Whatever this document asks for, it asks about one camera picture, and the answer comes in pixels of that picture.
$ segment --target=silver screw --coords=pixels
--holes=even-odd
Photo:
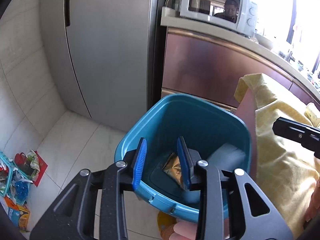
[[[206,166],[208,166],[208,162],[205,160],[199,160],[198,165],[201,167],[206,167]]]
[[[123,168],[124,166],[126,166],[126,163],[124,161],[118,161],[116,162],[116,166],[118,168]]]
[[[89,170],[87,170],[87,169],[83,169],[83,170],[80,171],[80,175],[83,176],[83,177],[88,176],[89,173],[90,173],[90,172],[89,172]]]
[[[238,176],[243,176],[244,175],[244,170],[243,169],[235,169],[235,174]]]

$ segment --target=blue trash can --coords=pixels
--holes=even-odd
[[[127,151],[136,149],[141,137],[147,140],[147,156],[136,195],[165,213],[197,223],[198,204],[184,203],[183,190],[162,171],[170,154],[176,152],[179,136],[203,159],[225,143],[238,147],[246,154],[240,168],[249,172],[250,134],[243,121],[228,111],[200,98],[175,94],[162,98],[120,141],[115,162],[122,160]],[[226,203],[224,216],[228,217]]]

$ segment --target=microwave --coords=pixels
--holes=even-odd
[[[250,0],[180,0],[180,16],[252,37],[258,6]]]

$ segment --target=cardboard box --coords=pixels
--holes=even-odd
[[[21,232],[26,232],[30,216],[30,211],[27,206],[14,204],[7,196],[4,198],[0,197],[0,202],[12,223],[18,227]]]

